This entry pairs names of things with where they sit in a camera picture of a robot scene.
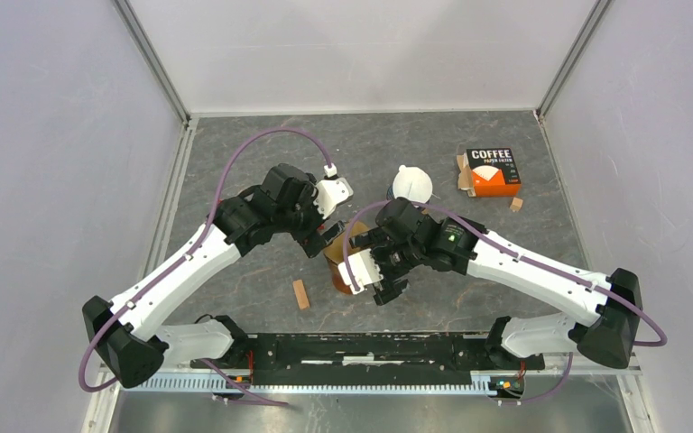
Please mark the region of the orange glass carafe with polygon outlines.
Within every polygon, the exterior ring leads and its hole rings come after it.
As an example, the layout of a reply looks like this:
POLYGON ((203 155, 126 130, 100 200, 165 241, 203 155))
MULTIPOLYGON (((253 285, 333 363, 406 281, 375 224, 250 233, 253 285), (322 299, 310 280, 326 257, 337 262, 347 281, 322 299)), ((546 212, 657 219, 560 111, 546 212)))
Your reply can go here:
POLYGON ((331 281, 334 287, 349 296, 353 295, 350 287, 344 282, 344 279, 338 269, 338 263, 328 262, 328 268, 331 273, 331 281))

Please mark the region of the brown paper coffee filter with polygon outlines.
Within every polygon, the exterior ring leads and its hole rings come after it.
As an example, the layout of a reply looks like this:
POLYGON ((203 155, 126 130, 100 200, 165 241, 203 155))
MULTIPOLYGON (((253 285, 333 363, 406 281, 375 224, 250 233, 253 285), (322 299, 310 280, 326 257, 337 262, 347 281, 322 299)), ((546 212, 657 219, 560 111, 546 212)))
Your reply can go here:
POLYGON ((344 255, 343 255, 343 243, 345 238, 351 238, 357 235, 361 235, 365 232, 368 232, 370 228, 364 224, 362 221, 356 221, 354 226, 352 227, 351 231, 349 234, 347 234, 347 231, 344 231, 340 235, 338 235, 333 242, 327 246, 324 250, 324 256, 326 258, 326 261, 328 264, 335 264, 338 265, 344 261, 344 255))

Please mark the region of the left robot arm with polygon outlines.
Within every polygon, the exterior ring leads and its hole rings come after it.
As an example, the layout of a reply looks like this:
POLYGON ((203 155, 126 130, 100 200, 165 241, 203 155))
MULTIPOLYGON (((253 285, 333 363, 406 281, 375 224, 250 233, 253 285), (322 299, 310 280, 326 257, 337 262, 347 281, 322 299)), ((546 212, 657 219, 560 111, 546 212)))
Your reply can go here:
POLYGON ((290 164, 272 167, 263 181, 220 199, 196 233, 153 272, 111 300, 90 298, 82 307, 90 353, 97 353, 117 382, 137 387, 166 364, 207 358, 237 367, 247 356, 244 333, 229 318, 167 326, 170 314, 210 278, 288 234, 307 257, 317 256, 345 229, 323 226, 353 197, 346 179, 316 180, 290 164))

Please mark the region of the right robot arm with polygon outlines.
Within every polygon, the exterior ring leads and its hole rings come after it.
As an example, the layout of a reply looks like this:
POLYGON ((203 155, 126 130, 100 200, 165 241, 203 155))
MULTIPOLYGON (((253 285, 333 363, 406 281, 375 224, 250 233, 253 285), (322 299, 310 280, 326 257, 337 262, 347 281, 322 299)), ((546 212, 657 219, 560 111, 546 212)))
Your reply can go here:
POLYGON ((628 367, 642 310, 635 273, 618 268, 606 275, 560 263, 468 218, 452 214, 437 221, 405 198, 387 202, 375 223, 368 267, 377 304, 396 298, 417 266, 494 281, 557 313, 498 318, 485 343, 491 365, 507 368, 534 355, 577 351, 605 367, 628 367))

